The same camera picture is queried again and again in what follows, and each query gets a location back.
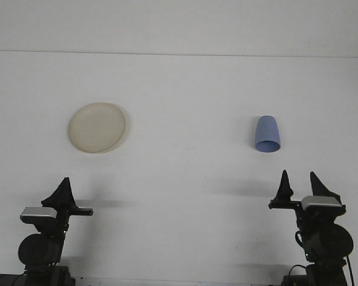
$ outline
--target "plate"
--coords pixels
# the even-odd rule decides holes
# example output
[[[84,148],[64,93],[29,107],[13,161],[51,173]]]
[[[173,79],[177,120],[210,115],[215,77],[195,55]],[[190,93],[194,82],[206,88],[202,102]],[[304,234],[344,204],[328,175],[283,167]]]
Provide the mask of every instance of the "plate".
[[[125,129],[126,119],[121,109],[112,103],[95,102],[73,115],[67,133],[77,149],[102,153],[117,145]]]

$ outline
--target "white backdrop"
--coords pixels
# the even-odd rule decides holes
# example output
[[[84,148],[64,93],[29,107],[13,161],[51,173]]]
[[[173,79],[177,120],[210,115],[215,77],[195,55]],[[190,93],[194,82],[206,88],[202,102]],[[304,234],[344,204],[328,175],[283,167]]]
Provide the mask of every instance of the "white backdrop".
[[[127,135],[86,154],[67,138],[83,105],[121,106]],[[252,147],[258,116],[282,147]],[[65,177],[93,217],[72,217],[74,276],[275,283],[305,263],[291,210],[269,210],[283,169],[342,196],[358,284],[358,59],[0,52],[0,273],[21,273],[35,232],[18,218]]]
[[[0,50],[358,57],[358,0],[0,0]]]

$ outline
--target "blue cup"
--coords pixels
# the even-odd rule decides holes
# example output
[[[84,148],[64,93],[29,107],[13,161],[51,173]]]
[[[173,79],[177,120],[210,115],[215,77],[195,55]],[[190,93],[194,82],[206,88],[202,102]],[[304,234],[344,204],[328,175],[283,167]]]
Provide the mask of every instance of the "blue cup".
[[[270,153],[280,149],[280,134],[273,116],[261,116],[257,121],[255,147],[258,151]]]

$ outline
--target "black mount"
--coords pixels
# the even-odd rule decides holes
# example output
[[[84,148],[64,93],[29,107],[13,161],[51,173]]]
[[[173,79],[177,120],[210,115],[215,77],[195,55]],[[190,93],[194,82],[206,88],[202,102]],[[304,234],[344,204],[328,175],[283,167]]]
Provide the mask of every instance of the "black mount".
[[[67,266],[61,260],[69,217],[92,216],[92,209],[79,208],[73,198],[69,178],[64,178],[53,194],[41,202],[40,209],[52,208],[54,216],[30,215],[21,220],[40,232],[29,235],[18,248],[18,258],[25,264],[25,286],[74,286]]]
[[[353,250],[353,239],[342,226],[334,223],[337,216],[346,212],[345,205],[342,205],[341,197],[328,190],[314,172],[310,173],[310,180],[316,199],[334,198],[337,203],[305,207],[302,201],[292,201],[294,192],[284,170],[277,195],[269,204],[270,209],[295,211],[300,229],[295,234],[296,242],[304,249],[306,259],[314,263],[306,267],[306,275],[284,276],[281,285],[347,286],[342,267],[346,265],[344,257]]]

